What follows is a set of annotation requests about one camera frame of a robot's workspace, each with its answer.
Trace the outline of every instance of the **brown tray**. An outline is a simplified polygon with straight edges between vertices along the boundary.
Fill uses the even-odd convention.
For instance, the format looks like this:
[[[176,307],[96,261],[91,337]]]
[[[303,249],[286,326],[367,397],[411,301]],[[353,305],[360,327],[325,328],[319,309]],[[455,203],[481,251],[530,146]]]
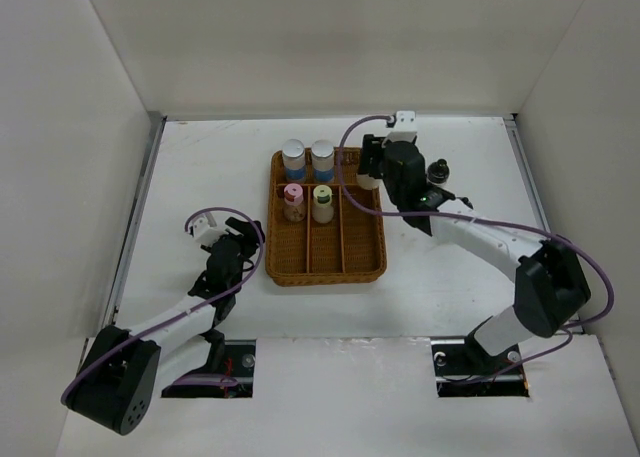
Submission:
[[[378,189],[364,190],[356,184],[359,158],[359,148],[344,149],[347,189],[362,205],[380,209]],[[318,224],[311,217],[312,192],[319,184],[313,183],[309,149],[306,160],[307,183],[302,188],[307,217],[302,222],[289,222],[283,214],[287,179],[282,152],[276,152],[271,159],[267,274],[281,286],[373,282],[387,269],[382,217],[356,209],[339,184],[329,184],[334,217],[328,224]]]

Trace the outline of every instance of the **wall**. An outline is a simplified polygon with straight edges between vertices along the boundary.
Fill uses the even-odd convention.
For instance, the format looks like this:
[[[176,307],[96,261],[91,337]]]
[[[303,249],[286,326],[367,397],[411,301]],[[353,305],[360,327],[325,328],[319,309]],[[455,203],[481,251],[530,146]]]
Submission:
[[[149,121],[89,0],[0,0],[0,454],[54,455]]]
[[[586,0],[526,101],[518,124],[552,227],[605,266],[617,291],[595,326],[640,438],[640,7]],[[585,315],[604,302],[594,298]]]
[[[148,109],[518,111],[583,0],[92,0]]]

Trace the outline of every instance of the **bolt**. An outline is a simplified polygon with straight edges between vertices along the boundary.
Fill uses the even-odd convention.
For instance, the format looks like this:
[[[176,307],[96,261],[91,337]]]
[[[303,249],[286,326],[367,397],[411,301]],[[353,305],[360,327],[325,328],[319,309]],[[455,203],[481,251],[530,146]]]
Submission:
[[[444,352],[436,352],[433,354],[433,361],[438,367],[444,367],[447,365],[447,354]]]
[[[256,358],[252,354],[244,354],[242,356],[242,366],[243,367],[245,367],[247,369],[250,369],[254,365],[256,365]]]
[[[515,350],[512,350],[507,354],[507,359],[515,363],[515,362],[520,362],[521,357],[518,352],[516,352]]]

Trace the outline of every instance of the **white container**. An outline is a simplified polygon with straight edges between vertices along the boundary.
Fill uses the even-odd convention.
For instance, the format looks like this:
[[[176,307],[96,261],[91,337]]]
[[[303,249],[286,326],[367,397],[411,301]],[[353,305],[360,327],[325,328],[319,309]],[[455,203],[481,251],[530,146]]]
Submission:
[[[331,184],[334,179],[333,144],[328,140],[317,140],[311,146],[313,180],[319,184]]]
[[[307,177],[304,144],[297,139],[287,140],[282,145],[282,162],[287,182],[304,184]]]
[[[327,224],[333,219],[333,205],[331,205],[331,188],[319,185],[313,189],[313,206],[311,216],[319,224]]]

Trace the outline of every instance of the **jar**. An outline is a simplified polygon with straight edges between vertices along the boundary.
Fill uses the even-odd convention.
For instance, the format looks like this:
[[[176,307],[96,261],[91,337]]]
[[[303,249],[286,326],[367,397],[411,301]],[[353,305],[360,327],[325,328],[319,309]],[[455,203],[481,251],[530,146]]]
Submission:
[[[307,216],[304,191],[299,184],[289,184],[284,188],[284,217],[289,222],[300,222]]]
[[[317,140],[311,146],[313,180],[320,184],[333,183],[333,144],[328,140]]]
[[[331,188],[327,185],[319,185],[313,189],[313,207],[311,216],[319,224],[327,224],[333,219],[333,206],[331,205]]]
[[[297,139],[287,140],[282,145],[282,162],[287,182],[304,184],[307,177],[304,144]]]

